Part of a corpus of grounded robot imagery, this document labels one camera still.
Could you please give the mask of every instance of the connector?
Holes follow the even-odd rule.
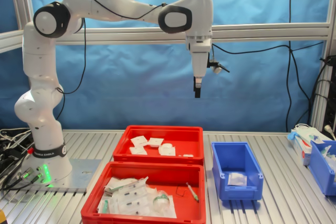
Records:
[[[42,177],[42,173],[39,173],[39,174],[37,174],[32,180],[31,180],[31,182],[30,183],[35,183],[39,178],[41,178]]]
[[[34,172],[33,169],[28,168],[20,177],[22,180],[27,179],[32,173]]]

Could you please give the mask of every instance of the red plastic tray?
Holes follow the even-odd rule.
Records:
[[[130,147],[134,147],[131,139],[136,136],[164,138],[163,143],[175,146],[176,156],[161,156],[157,148],[145,146],[147,155],[133,155]],[[193,154],[194,157],[183,157]],[[199,164],[203,165],[203,129],[201,127],[180,126],[139,126],[130,125],[121,136],[113,152],[115,161],[165,163],[165,164]]]
[[[136,179],[148,176],[147,184],[152,188],[164,190],[173,196],[177,219],[141,217],[129,215],[98,214],[97,207],[103,195],[103,187],[111,177]],[[197,202],[186,186],[188,182],[198,195]],[[81,210],[83,224],[131,224],[131,223],[194,223],[206,221],[204,170],[199,165],[148,164],[132,162],[110,162],[99,177],[89,198]]]

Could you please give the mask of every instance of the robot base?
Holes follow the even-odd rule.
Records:
[[[101,159],[69,159],[72,165],[71,173],[63,179],[52,182],[40,190],[68,191],[85,193],[91,185],[91,180],[99,167]]]
[[[39,173],[42,177],[24,189],[86,192],[100,161],[100,159],[68,159],[67,156],[41,159],[29,155],[22,164],[21,173],[29,168],[33,169],[33,173],[29,176],[31,179],[27,182]]]

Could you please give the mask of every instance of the ribbed metal surface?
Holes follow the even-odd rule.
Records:
[[[111,160],[122,131],[64,131],[71,158],[102,159],[94,180]],[[211,142],[248,142],[264,173],[262,200],[221,202],[212,175]],[[204,133],[207,223],[336,223],[336,199],[325,197],[299,165],[285,134]],[[89,193],[17,191],[0,201],[8,223],[79,224]]]

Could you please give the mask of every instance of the blue box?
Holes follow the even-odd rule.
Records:
[[[221,200],[259,200],[263,196],[264,176],[248,143],[211,143],[214,151],[214,174]],[[228,186],[230,173],[247,176],[247,186]]]
[[[336,195],[335,172],[330,168],[321,154],[321,150],[331,145],[328,152],[336,154],[336,142],[324,141],[324,144],[316,144],[311,141],[311,155],[309,169],[324,195]]]

